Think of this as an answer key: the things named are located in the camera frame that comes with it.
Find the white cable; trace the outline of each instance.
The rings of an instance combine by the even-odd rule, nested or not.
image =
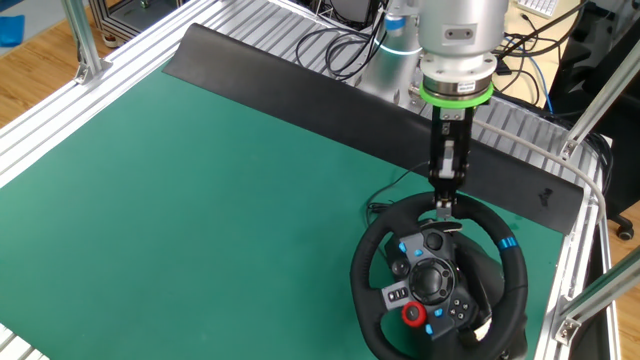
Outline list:
[[[523,140],[519,137],[517,137],[516,135],[513,135],[507,131],[504,131],[502,129],[499,129],[493,125],[489,125],[487,123],[483,123],[480,122],[478,120],[474,120],[473,121],[474,124],[485,128],[489,131],[493,131],[494,133],[500,135],[500,136],[504,136],[505,138],[512,140],[532,151],[537,152],[538,154],[548,158],[551,161],[554,161],[562,166],[564,166],[565,168],[567,168],[568,170],[570,170],[571,172],[573,172],[574,174],[576,174],[577,177],[579,177],[580,179],[584,180],[585,183],[587,183],[587,185],[589,185],[589,187],[591,188],[591,190],[593,191],[593,193],[596,195],[596,197],[598,198],[598,223],[604,218],[605,214],[606,214],[606,206],[605,206],[605,200],[604,200],[604,195],[602,195],[602,191],[600,191],[600,188],[598,187],[598,185],[596,185],[596,183],[587,175],[585,175],[582,171],[580,171],[580,169],[578,169],[577,167],[569,164],[569,162],[565,161],[564,159],[562,159],[559,156],[553,155],[552,153],[543,150],[541,148],[539,148],[538,146],[531,144],[530,142]]]

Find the vertical post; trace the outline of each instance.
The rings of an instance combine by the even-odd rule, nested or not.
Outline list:
[[[62,0],[62,6],[67,15],[67,20],[69,20],[71,34],[73,34],[73,39],[78,49],[80,66],[74,80],[78,84],[83,84],[91,81],[111,64],[98,56],[98,50],[93,41],[91,27],[89,26],[82,0]]]
[[[624,59],[618,69],[611,75],[611,78],[604,85],[602,90],[593,99],[587,110],[582,114],[578,122],[569,131],[560,156],[565,160],[569,159],[573,151],[580,145],[582,140],[589,134],[600,118],[609,110],[609,107],[620,96],[629,82],[640,70],[640,42],[638,42],[629,55]]]
[[[569,346],[576,331],[585,320],[609,306],[638,283],[640,283],[640,247],[596,279],[573,300],[564,302],[560,313],[562,322],[555,336],[556,341]]]

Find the steering wheel spoke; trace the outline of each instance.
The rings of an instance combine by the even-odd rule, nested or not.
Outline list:
[[[399,281],[395,284],[379,289],[379,291],[380,296],[384,299],[387,311],[401,308],[408,302],[415,301],[409,291],[409,282],[407,280]]]

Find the black cable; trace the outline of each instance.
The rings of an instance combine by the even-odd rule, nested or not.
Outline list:
[[[511,47],[507,48],[507,50],[505,50],[503,53],[501,53],[500,55],[498,55],[498,60],[502,60],[504,59],[506,56],[508,56],[509,54],[511,54],[513,51],[515,51],[516,49],[518,49],[520,46],[522,46],[522,44],[524,44],[525,42],[527,42],[528,40],[534,38],[536,35],[542,33],[543,31],[546,31],[550,28],[552,28],[553,26],[557,25],[558,23],[564,21],[566,18],[568,18],[569,16],[573,15],[575,12],[580,12],[578,14],[578,16],[576,17],[576,20],[574,21],[573,25],[571,26],[571,28],[569,29],[569,31],[567,31],[567,33],[565,35],[563,35],[560,39],[558,39],[558,42],[545,48],[542,50],[538,50],[538,51],[532,51],[529,53],[529,56],[538,56],[538,55],[542,55],[542,54],[546,54],[549,51],[555,49],[556,47],[560,46],[561,43],[563,43],[566,39],[569,38],[569,36],[571,36],[571,34],[573,33],[573,31],[576,29],[576,27],[578,27],[578,23],[580,22],[580,19],[582,19],[582,10],[583,8],[587,5],[588,1],[587,0],[582,0],[582,2],[574,7],[573,9],[567,11],[566,13],[564,13],[562,16],[560,16],[559,18],[551,21],[550,23],[548,23],[547,25],[539,28],[538,30],[532,32],[531,34],[523,37],[522,39],[520,39],[520,41],[516,42],[515,44],[513,44]]]
[[[525,74],[525,75],[529,76],[531,78],[531,81],[533,81],[533,86],[536,89],[536,100],[534,102],[532,102],[531,104],[537,106],[538,102],[540,101],[540,87],[538,86],[538,81],[536,81],[536,78],[533,75],[531,75],[530,72],[528,72],[526,70],[515,70],[515,71],[517,71],[518,73],[522,73],[522,74]]]
[[[497,89],[496,88],[496,90],[498,90],[499,92],[505,92],[508,88],[510,88],[511,85],[513,85],[518,80],[518,78],[520,77],[520,74],[522,73],[522,69],[523,68],[524,68],[524,58],[520,59],[520,68],[518,68],[517,71],[516,70],[511,70],[512,72],[516,73],[516,76],[513,79],[511,79],[511,81],[505,87],[503,87],[502,89]]]
[[[531,19],[529,19],[529,17],[527,16],[527,14],[520,14],[520,16],[529,23],[529,25],[531,25],[531,28],[533,29],[533,32],[535,33],[536,31],[538,31],[538,29],[536,29],[536,26],[533,25],[533,22],[531,21]],[[535,49],[536,45],[538,45],[538,40],[539,40],[539,34],[536,34],[535,37],[535,41],[533,42],[533,45],[531,45],[531,50]]]
[[[522,38],[526,37],[527,35],[505,33],[505,36],[512,37],[515,40],[515,39],[522,39]],[[558,49],[558,51],[560,51],[560,45],[562,45],[562,43],[564,41],[566,41],[566,39],[563,40],[563,41],[559,41],[559,40],[555,40],[555,39],[542,38],[542,37],[537,37],[537,40],[539,40],[539,41],[549,41],[549,42],[553,42],[554,44],[552,46],[549,46],[549,47],[544,48],[542,50],[537,50],[537,51],[533,51],[533,52],[526,51],[526,50],[525,50],[526,52],[514,51],[514,52],[509,53],[509,55],[507,55],[507,56],[510,56],[510,57],[530,57],[530,56],[541,55],[540,52],[542,52],[543,54],[546,54],[547,52],[549,52],[549,51],[551,51],[553,49]],[[494,51],[493,53],[498,55],[498,56],[500,56],[506,51],[506,49],[509,48],[509,46],[505,46],[505,45],[501,45],[501,46],[504,48],[503,50]]]
[[[384,9],[386,7],[386,2],[381,2],[381,3],[382,3],[382,8]],[[382,43],[386,39],[387,33],[386,32],[384,33],[384,35],[382,36],[377,46],[375,45],[375,42],[376,42],[375,39],[378,36],[380,29],[382,28],[383,19],[384,19],[384,16],[381,15],[379,20],[373,26],[373,29],[370,35],[363,34],[361,32],[358,32],[352,29],[345,29],[340,27],[326,28],[326,29],[320,29],[320,30],[310,32],[305,36],[303,36],[296,44],[296,49],[295,49],[296,62],[304,66],[304,64],[302,64],[302,61],[300,59],[300,48],[312,36],[322,36],[322,34],[325,34],[328,32],[341,33],[339,36],[331,40],[331,42],[327,45],[327,48],[325,50],[325,64],[326,64],[326,70],[328,70],[329,73],[333,75],[337,80],[339,81],[348,80],[353,76],[355,76],[356,74],[358,74],[362,69],[364,69],[364,67],[367,66],[367,64],[377,54],[378,50],[382,46]],[[356,37],[357,39],[343,41],[345,39],[348,39],[350,36]],[[334,56],[337,55],[339,51],[342,51],[347,46],[357,45],[357,44],[360,44],[362,46],[360,47],[360,49],[358,49],[356,54],[353,55],[350,58],[350,60],[348,60],[342,67],[340,67],[339,69],[334,69],[331,66],[331,63],[334,60]],[[353,63],[356,60],[358,60],[358,58],[360,58],[360,56],[363,54],[363,52],[367,47],[369,47],[369,50],[362,64],[360,64],[360,66],[356,70],[347,74],[343,74],[343,71],[345,71],[347,68],[352,66]]]
[[[350,78],[352,78],[353,76],[355,76],[356,74],[358,74],[362,69],[365,68],[365,66],[367,66],[367,64],[369,63],[369,61],[371,61],[371,59],[378,53],[378,50],[380,49],[380,47],[382,46],[382,43],[384,42],[384,40],[387,37],[387,33],[385,31],[384,35],[382,36],[382,39],[380,39],[379,43],[377,46],[375,46],[375,38],[378,35],[378,32],[380,31],[380,29],[382,28],[382,21],[383,21],[383,17],[380,16],[380,19],[378,20],[378,22],[376,23],[376,25],[374,26],[371,35],[368,36],[366,42],[363,43],[363,45],[360,47],[360,50],[357,52],[357,54],[355,54],[354,56],[351,57],[351,60],[347,61],[343,67],[341,67],[338,70],[334,70],[331,68],[331,61],[332,61],[332,56],[334,51],[332,50],[332,46],[327,47],[327,52],[325,53],[325,62],[327,65],[327,69],[329,70],[329,72],[334,75],[336,77],[336,80],[339,81],[345,81],[348,80]],[[348,74],[342,74],[342,71],[346,70],[348,67],[350,67],[351,65],[353,65],[353,63],[360,57],[360,55],[362,55],[362,53],[364,52],[364,49],[369,46],[369,52],[365,58],[365,60],[362,62],[362,64],[354,71],[348,73]]]
[[[375,193],[373,193],[373,195],[371,195],[369,197],[369,199],[367,199],[366,205],[365,205],[365,215],[364,215],[364,219],[365,219],[365,223],[366,226],[368,227],[369,225],[371,225],[371,214],[380,214],[381,212],[385,211],[386,209],[389,208],[389,206],[391,206],[391,204],[393,204],[393,202],[391,204],[385,204],[385,203],[374,203],[373,200],[376,199],[376,197],[378,197],[378,195],[382,194],[383,192],[391,189],[392,187],[398,185],[398,183],[404,179],[405,176],[409,175],[409,173],[412,173],[416,170],[418,170],[420,167],[428,165],[429,161],[424,161],[421,162],[420,164],[412,167],[411,169],[407,170],[404,174],[402,174],[399,178],[396,179],[396,181],[392,182],[391,184],[383,187],[382,189],[376,191]]]

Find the black panel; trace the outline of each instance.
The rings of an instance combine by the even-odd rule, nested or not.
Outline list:
[[[191,25],[164,72],[405,169],[429,159],[423,117],[201,25]],[[476,141],[469,163],[462,191],[571,231],[581,188]],[[417,173],[426,177],[426,167]]]

